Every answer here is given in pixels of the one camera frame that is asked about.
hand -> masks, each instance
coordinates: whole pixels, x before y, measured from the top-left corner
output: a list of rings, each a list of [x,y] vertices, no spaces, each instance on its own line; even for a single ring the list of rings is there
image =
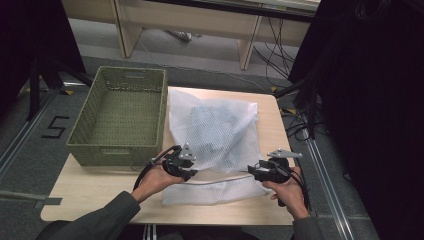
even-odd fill
[[[139,203],[143,202],[155,193],[158,193],[168,186],[176,183],[182,183],[182,177],[174,177],[169,175],[162,167],[162,161],[158,161],[141,180],[140,185],[136,188],[131,195]]]
[[[294,177],[300,176],[300,168],[292,168],[298,175],[293,174]],[[309,217],[308,210],[303,202],[303,193],[299,184],[290,178],[285,183],[274,183],[271,181],[265,181],[262,186],[270,188],[276,192],[271,196],[271,200],[280,199],[287,206],[287,211],[293,216],[295,220]]]

green plastic basket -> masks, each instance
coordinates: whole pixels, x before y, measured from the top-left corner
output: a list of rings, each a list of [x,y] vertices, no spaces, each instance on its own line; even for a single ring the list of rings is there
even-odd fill
[[[143,164],[162,149],[165,70],[100,67],[67,146],[81,166]]]

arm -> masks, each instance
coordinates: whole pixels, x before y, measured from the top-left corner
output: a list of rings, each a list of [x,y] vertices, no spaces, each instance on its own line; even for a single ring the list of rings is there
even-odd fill
[[[140,203],[169,185],[183,181],[180,177],[167,174],[161,165],[157,165],[144,176],[139,187],[131,194],[120,193],[104,208],[69,223],[51,239],[116,239],[140,211]]]
[[[294,177],[300,176],[299,167],[294,167],[292,170],[297,173],[293,175]],[[280,199],[286,205],[287,211],[293,216],[296,240],[324,239],[317,218],[309,216],[304,205],[302,189],[293,178],[281,184],[265,181],[262,185],[274,190],[276,194],[271,196],[271,200]]]

black cloth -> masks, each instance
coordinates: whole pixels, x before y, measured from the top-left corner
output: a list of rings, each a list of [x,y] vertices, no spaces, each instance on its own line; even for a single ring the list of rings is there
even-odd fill
[[[140,211],[140,206],[135,199],[128,192],[122,192],[115,197],[110,203],[104,208],[88,213],[77,220],[68,224],[60,224],[61,229],[51,230],[54,235],[50,238],[44,234],[43,239],[123,239],[121,232],[127,227],[128,222]],[[310,217],[293,222],[294,234],[296,240],[320,240],[324,239],[321,229],[318,225],[316,218]],[[248,236],[246,233],[235,233],[232,232],[230,236],[225,237],[223,234],[219,234],[217,229],[217,235],[215,234],[206,237],[197,237],[197,239],[252,239],[253,236]],[[132,236],[141,239],[141,235]]]

sleeve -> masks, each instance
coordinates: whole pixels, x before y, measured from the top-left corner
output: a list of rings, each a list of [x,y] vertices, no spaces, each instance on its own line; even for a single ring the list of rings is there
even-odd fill
[[[294,238],[296,240],[324,239],[318,219],[308,217],[293,222]]]
[[[140,205],[131,194],[122,192],[104,208],[69,223],[51,239],[116,239],[139,211]]]

